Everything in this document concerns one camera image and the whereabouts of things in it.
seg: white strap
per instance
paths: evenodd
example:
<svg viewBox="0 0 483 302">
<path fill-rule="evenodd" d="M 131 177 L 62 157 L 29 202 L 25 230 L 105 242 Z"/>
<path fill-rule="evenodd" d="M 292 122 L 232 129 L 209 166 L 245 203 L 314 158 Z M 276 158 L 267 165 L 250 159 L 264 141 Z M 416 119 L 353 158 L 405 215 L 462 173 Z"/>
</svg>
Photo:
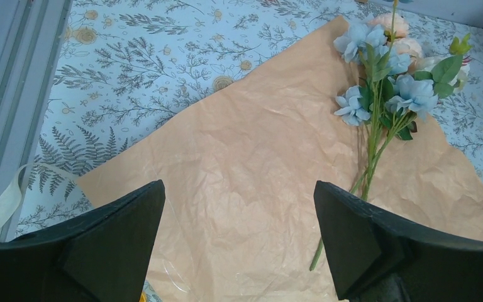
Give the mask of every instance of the white strap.
<svg viewBox="0 0 483 302">
<path fill-rule="evenodd" d="M 0 195 L 0 229 L 5 225 L 5 223 L 12 217 L 14 212 L 19 208 L 19 205 L 21 204 L 21 201 L 23 200 L 25 196 L 25 192 L 22 191 L 19 188 L 19 174 L 20 172 L 28 167 L 29 165 L 40 165 L 43 167 L 46 167 L 47 169 L 50 169 L 54 173 L 60 174 L 62 177 L 67 178 L 71 181 L 75 181 L 78 176 L 75 174 L 71 174 L 69 172 L 66 172 L 62 169 L 56 168 L 52 165 L 48 164 L 26 164 L 21 166 L 16 174 L 14 175 L 12 181 L 6 187 L 4 192 Z"/>
</svg>

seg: table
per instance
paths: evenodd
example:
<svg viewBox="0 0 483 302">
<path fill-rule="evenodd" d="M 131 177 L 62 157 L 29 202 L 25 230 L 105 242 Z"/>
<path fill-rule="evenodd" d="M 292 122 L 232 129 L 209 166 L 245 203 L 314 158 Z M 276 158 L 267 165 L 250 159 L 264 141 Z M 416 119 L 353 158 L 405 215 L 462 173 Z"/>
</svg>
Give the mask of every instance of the table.
<svg viewBox="0 0 483 302">
<path fill-rule="evenodd" d="M 388 11 L 353 0 L 75 0 L 36 161 L 85 174 L 328 20 Z M 472 33 L 470 83 L 434 116 L 483 180 L 483 30 L 402 15 L 427 55 L 446 54 L 453 36 Z M 17 235 L 91 209 L 43 167 L 29 188 Z"/>
</svg>

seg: wrapping paper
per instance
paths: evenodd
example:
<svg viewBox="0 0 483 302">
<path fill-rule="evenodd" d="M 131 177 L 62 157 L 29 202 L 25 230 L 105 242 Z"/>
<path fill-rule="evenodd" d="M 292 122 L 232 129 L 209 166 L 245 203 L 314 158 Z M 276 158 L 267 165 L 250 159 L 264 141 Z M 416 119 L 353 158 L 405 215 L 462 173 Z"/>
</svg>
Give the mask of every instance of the wrapping paper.
<svg viewBox="0 0 483 302">
<path fill-rule="evenodd" d="M 332 115 L 358 82 L 332 46 L 347 26 L 330 21 L 78 180 L 95 207 L 164 181 L 147 274 L 164 301 L 337 301 L 324 253 L 308 267 L 316 181 L 350 189 L 365 164 L 365 133 Z M 473 166 L 433 118 L 418 128 L 386 149 L 370 202 L 483 240 Z"/>
</svg>

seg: flower bouquet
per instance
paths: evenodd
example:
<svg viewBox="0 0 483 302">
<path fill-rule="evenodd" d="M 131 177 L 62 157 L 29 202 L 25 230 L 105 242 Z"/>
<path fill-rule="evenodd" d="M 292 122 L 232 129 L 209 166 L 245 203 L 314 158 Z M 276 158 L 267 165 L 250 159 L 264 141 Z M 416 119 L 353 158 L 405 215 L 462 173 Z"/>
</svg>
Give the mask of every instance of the flower bouquet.
<svg viewBox="0 0 483 302">
<path fill-rule="evenodd" d="M 351 189 L 362 189 L 367 200 L 379 159 L 394 137 L 412 140 L 418 131 L 415 119 L 425 120 L 441 100 L 461 90 L 467 82 L 470 35 L 462 42 L 455 37 L 447 57 L 423 58 L 421 45 L 408 38 L 408 24 L 393 12 L 365 23 L 350 24 L 348 31 L 334 41 L 345 62 L 365 69 L 361 85 L 350 87 L 336 97 L 341 109 L 334 112 L 345 123 L 367 129 L 367 166 Z M 321 255 L 323 241 L 310 266 L 312 271 Z"/>
</svg>

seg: gray metal frame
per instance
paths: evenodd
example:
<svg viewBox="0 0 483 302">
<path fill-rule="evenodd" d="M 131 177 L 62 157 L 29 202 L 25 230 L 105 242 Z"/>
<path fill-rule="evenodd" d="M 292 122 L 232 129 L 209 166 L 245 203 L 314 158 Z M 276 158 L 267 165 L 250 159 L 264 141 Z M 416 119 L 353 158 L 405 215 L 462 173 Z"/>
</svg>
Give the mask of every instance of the gray metal frame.
<svg viewBox="0 0 483 302">
<path fill-rule="evenodd" d="M 0 195 L 17 168 L 33 160 L 72 0 L 10 2 L 18 6 L 0 59 Z M 23 189 L 27 180 L 20 180 Z M 20 212 L 0 241 L 14 238 Z"/>
</svg>

